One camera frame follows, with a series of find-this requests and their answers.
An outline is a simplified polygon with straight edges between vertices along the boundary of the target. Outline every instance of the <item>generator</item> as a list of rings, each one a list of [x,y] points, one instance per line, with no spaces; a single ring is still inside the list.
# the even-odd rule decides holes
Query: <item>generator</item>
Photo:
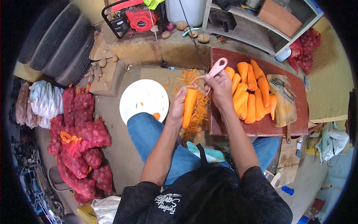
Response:
[[[109,21],[106,10],[107,15],[114,13],[116,17]],[[103,8],[102,17],[118,39],[121,39],[130,27],[138,32],[149,31],[159,20],[159,14],[148,9],[143,0],[117,1]]]

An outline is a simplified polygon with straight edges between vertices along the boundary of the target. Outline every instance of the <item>tire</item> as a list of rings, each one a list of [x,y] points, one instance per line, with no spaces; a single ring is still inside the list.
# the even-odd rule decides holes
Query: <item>tire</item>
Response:
[[[32,54],[34,53],[37,44],[40,42],[42,36],[46,33],[53,20],[66,7],[68,0],[54,0],[52,1],[40,14],[28,33],[20,54],[18,61],[22,64],[27,64]]]
[[[91,30],[89,19],[81,14],[48,62],[44,73],[55,78],[61,75],[82,48]]]
[[[80,10],[74,3],[60,12],[37,45],[29,62],[30,68],[41,71],[46,66],[79,15]]]
[[[81,50],[77,53],[71,64],[61,75],[55,78],[58,84],[62,86],[68,86],[70,83],[77,85],[80,82],[91,65],[92,60],[90,60],[88,57],[92,50],[94,41],[94,32],[91,31],[87,37],[86,42],[82,46]]]

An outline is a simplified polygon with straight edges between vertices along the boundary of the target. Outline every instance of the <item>hand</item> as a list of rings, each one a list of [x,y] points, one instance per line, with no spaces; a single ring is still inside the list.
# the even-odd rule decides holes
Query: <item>hand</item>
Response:
[[[166,123],[173,125],[177,128],[181,128],[183,125],[184,116],[184,101],[187,97],[188,89],[186,86],[179,88],[178,92],[174,96],[174,101],[170,104],[168,117]]]
[[[212,88],[211,97],[221,114],[234,110],[234,103],[232,100],[232,81],[225,70],[222,70],[215,77],[206,76],[205,82]]]

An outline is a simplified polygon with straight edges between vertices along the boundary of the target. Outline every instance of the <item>cable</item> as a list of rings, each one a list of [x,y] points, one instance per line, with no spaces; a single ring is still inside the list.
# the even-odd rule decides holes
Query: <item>cable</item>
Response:
[[[163,55],[161,54],[161,50],[160,50],[160,46],[159,46],[159,42],[158,42],[158,37],[156,36],[156,31],[155,31],[155,28],[154,28],[154,22],[153,22],[153,18],[152,18],[152,12],[150,11],[150,9],[148,9],[148,10],[149,10],[149,13],[150,13],[150,19],[152,20],[152,27],[153,27],[155,39],[156,39],[156,41],[157,41],[157,45],[158,45],[158,48],[159,48],[161,60],[164,61]]]
[[[343,150],[340,152],[339,157],[338,157],[337,162],[335,163],[335,165],[337,165],[338,160],[339,160],[340,156],[342,155],[342,152],[343,152]],[[329,168],[332,168],[332,167],[334,167],[335,165],[329,166],[329,165],[328,165],[328,162],[327,162],[327,166],[328,166]]]
[[[195,39],[194,39],[194,36],[193,36],[193,33],[192,33],[192,30],[190,29],[190,25],[189,25],[189,22],[187,20],[187,16],[185,15],[185,12],[184,12],[184,8],[183,8],[183,5],[182,5],[182,2],[181,0],[179,0],[179,3],[180,3],[180,6],[182,7],[182,11],[183,11],[183,14],[184,14],[184,18],[185,18],[185,21],[187,22],[187,25],[189,26],[189,32],[190,34],[192,35],[190,38],[192,39],[192,41],[194,42],[194,45],[195,45],[195,52],[197,53],[198,57],[200,58],[200,61],[201,63],[203,64],[204,68],[206,68],[206,65],[204,64],[200,54],[199,54],[199,48],[195,42]]]

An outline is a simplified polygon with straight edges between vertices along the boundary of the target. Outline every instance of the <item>person's left hand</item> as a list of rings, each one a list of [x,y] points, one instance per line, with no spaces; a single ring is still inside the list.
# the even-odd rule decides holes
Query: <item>person's left hand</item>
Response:
[[[170,123],[177,128],[181,128],[183,125],[184,116],[184,101],[187,97],[188,89],[186,86],[179,88],[177,94],[174,96],[174,101],[171,103],[169,108],[168,117],[166,123]]]

